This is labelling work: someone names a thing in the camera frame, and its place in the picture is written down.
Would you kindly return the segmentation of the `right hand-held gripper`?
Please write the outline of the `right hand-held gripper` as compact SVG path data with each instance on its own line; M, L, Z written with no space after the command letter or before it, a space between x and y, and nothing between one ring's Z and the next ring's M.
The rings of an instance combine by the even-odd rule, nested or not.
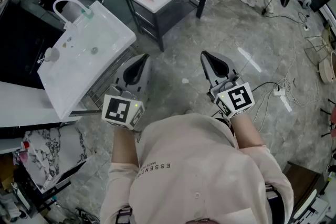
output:
M255 104L249 83L239 82L241 76L228 57L217 52L202 51L201 63L211 85L209 96L218 107L213 118L231 119Z

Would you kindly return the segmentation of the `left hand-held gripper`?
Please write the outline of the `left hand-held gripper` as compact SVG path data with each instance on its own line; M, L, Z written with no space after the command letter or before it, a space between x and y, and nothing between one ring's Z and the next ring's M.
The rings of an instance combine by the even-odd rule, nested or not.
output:
M115 84L110 84L104 95L101 118L111 125L134 130L145 112L151 71L150 55L138 55L124 62L115 73Z

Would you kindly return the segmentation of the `person's left forearm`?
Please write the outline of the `person's left forearm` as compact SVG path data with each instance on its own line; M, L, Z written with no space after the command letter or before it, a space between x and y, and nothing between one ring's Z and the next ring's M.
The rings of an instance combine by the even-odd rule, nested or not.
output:
M135 138L132 131L120 127L114 128L111 162L139 166Z

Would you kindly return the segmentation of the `person's right forearm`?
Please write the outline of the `person's right forearm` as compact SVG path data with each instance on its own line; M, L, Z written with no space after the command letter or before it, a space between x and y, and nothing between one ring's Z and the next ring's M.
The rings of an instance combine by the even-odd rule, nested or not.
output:
M264 141L255 128L248 113L244 112L230 119L239 148L264 146Z

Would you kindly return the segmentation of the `metal slatted sink rack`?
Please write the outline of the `metal slatted sink rack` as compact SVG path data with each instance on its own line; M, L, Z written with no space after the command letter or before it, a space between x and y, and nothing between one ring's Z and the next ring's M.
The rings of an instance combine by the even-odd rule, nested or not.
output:
M122 52L121 55L118 56L117 59L110 64L101 76L93 83L85 94L85 100L90 101L90 104L94 105L93 110L73 110L69 116L78 117L100 114L103 108L104 95L110 89L111 84L113 84L114 75L116 74L118 68L126 61L137 55L138 52L133 45Z

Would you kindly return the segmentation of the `white sink with washboard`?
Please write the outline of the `white sink with washboard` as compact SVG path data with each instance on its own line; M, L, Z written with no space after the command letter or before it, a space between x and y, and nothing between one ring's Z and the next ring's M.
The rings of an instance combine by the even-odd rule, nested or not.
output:
M99 1L90 5L94 16L82 13L74 28L65 30L53 45L56 62L43 61L38 75L49 101L63 120L78 105L93 83L136 40L135 33Z

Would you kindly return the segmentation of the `dark metal washbasin stand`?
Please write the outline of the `dark metal washbasin stand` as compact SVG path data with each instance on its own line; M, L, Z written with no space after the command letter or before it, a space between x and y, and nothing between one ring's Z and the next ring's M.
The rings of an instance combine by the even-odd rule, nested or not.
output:
M155 41L164 51L163 36L191 11L201 18L207 0L171 0L157 12L152 12L134 0L125 0L138 32Z

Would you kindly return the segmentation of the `white power strip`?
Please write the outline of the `white power strip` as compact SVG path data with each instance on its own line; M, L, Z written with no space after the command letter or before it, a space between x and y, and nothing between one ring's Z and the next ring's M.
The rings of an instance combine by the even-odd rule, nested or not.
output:
M287 109L288 112L292 111L291 106L289 105L286 97L286 92L283 88L276 88L273 90L273 94L275 97L280 97L281 101L283 102L285 108Z

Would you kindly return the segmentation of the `person's torso in beige shirt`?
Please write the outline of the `person's torso in beige shirt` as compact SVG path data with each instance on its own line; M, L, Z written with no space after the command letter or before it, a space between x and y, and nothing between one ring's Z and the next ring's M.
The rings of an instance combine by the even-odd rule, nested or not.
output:
M266 184L285 223L293 190L266 145L239 148L231 122L175 115L141 134L139 166L112 163L101 224L272 224Z

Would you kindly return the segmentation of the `marble pattern slab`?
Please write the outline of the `marble pattern slab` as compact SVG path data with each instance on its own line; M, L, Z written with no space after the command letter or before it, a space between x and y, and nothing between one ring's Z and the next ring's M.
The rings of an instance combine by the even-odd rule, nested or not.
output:
M27 131L24 142L29 149L23 166L42 194L76 173L92 155L74 125Z

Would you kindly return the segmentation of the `round beige basket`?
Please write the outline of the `round beige basket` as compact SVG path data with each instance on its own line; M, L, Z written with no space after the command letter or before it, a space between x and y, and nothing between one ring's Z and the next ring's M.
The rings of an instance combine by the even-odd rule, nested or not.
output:
M330 56L319 63L318 72L323 83L336 83L336 52L332 51Z

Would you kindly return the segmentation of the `black table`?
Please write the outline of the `black table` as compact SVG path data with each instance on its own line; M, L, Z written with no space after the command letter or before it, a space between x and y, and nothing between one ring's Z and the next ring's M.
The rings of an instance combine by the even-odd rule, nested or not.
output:
M8 1L0 11L0 81L43 89L37 61L61 35L61 30Z

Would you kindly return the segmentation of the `white panel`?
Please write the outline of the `white panel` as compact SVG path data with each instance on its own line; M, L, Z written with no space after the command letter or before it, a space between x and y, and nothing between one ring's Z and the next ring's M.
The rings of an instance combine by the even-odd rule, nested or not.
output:
M0 81L0 139L24 137L27 131L60 127L79 119L61 120L45 90Z

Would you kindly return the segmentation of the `person's black waist belt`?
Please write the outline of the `person's black waist belt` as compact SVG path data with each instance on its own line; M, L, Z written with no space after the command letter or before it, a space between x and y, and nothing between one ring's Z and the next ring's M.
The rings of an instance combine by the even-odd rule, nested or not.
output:
M266 184L266 197L270 206L272 224L285 223L285 207L280 193L271 184Z

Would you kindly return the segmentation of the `dark wooden stool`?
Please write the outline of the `dark wooden stool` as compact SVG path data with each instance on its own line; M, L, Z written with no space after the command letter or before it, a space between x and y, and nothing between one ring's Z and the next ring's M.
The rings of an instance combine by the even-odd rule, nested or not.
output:
M322 173L307 169L293 162L287 162L284 174L291 183L294 205L291 219L298 219L313 203L325 186Z

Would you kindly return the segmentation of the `white box with black print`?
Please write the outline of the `white box with black print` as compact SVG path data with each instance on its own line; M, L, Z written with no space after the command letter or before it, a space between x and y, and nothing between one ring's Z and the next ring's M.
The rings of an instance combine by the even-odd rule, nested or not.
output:
M329 203L317 197L306 212L293 224L318 224L326 215L328 208Z

